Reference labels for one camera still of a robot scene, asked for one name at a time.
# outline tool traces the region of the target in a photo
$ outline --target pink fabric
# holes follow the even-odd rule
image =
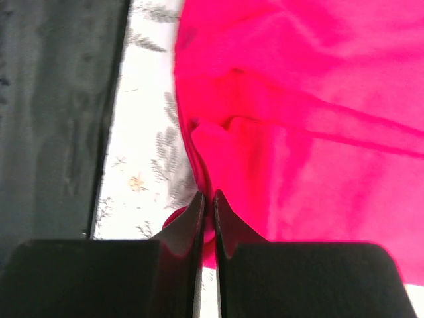
[[[422,0],[186,0],[176,92],[199,189],[223,190],[272,241],[381,244],[424,285],[423,13]],[[211,219],[208,235],[215,266]]]

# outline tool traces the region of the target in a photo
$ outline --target gray fabric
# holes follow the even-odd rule
[[[0,267],[82,238],[112,117],[127,0],[0,0]]]

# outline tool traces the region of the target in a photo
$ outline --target fabric fold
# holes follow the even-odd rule
[[[381,244],[424,285],[419,12],[418,0],[187,0],[174,72],[200,191],[223,190],[268,240]]]

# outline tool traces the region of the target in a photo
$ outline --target leaf pattern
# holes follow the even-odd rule
[[[188,170],[185,177],[179,179],[170,190],[170,197],[173,199],[170,207],[176,210],[189,205],[196,191],[193,172]]]
[[[147,36],[135,33],[131,28],[128,29],[126,37],[126,42],[128,44],[134,44],[140,48],[145,48],[153,52],[166,52],[164,48],[161,48],[159,45],[153,43]]]
[[[150,221],[146,220],[142,225],[137,225],[136,228],[140,231],[141,235],[145,239],[149,239],[153,236],[152,229],[150,228]]]
[[[178,20],[177,12],[167,9],[164,5],[145,4],[141,8],[146,19],[159,23],[173,23]]]
[[[111,205],[113,204],[112,197],[106,197],[104,199],[99,199],[99,202],[97,204],[97,214],[96,214],[96,230],[94,237],[97,240],[101,240],[103,237],[101,235],[101,227],[103,225],[103,222],[106,218],[110,217],[113,208]]]
[[[168,93],[168,92],[165,93],[165,101],[166,101],[166,106],[164,108],[165,114],[167,118],[170,120],[170,122],[175,127],[178,127],[180,124],[178,122],[178,116],[177,116],[177,103],[175,102],[171,93]]]
[[[156,135],[156,153],[160,159],[166,158],[164,135],[161,132],[158,132]]]
[[[151,163],[152,170],[157,180],[170,181],[170,179],[165,175],[165,172],[163,171],[163,168],[160,166],[159,161],[157,161],[157,159],[152,159]]]
[[[168,126],[165,131],[164,143],[168,147],[172,147],[177,139],[178,130],[174,127]]]
[[[112,167],[116,167],[118,169],[120,169],[120,171],[123,171],[123,166],[126,164],[125,162],[125,157],[119,158],[119,157],[115,157],[116,161],[115,163],[112,165]]]

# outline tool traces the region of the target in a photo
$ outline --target black object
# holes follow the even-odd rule
[[[89,234],[129,0],[0,0],[0,269]]]
[[[416,318],[379,246],[264,242],[220,191],[215,228],[222,318]]]
[[[150,240],[20,245],[0,278],[0,317],[197,317],[204,207],[198,193]]]

